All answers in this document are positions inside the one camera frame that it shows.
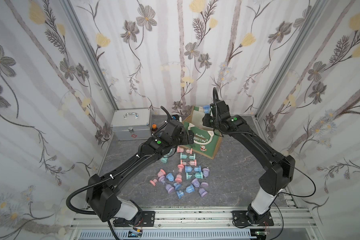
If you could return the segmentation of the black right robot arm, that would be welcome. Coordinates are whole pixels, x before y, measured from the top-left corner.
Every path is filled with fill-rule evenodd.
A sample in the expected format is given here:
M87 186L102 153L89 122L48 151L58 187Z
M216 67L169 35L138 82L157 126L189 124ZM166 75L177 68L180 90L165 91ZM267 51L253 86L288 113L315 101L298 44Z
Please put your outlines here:
M270 217L271 205L284 194L284 189L293 180L297 171L296 161L292 156L284 156L273 149L266 141L250 128L239 115L232 116L229 106L219 99L216 88L213 89L211 111L203 117L203 125L228 135L241 143L262 165L265 172L259 178L260 189L255 199L241 217L234 217L233 224L238 228L262 224Z

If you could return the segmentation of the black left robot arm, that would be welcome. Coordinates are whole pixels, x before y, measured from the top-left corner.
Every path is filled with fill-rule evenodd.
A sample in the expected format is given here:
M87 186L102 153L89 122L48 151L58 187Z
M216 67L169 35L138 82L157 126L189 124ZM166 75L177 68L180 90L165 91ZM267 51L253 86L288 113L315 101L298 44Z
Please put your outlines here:
M118 196L124 185L172 149L192 144L193 137L179 115L167 114L165 123L139 145L132 157L103 176L92 175L85 187L71 193L66 199L68 209L77 214L96 215L102 222L117 218L138 225L142 220L141 208Z

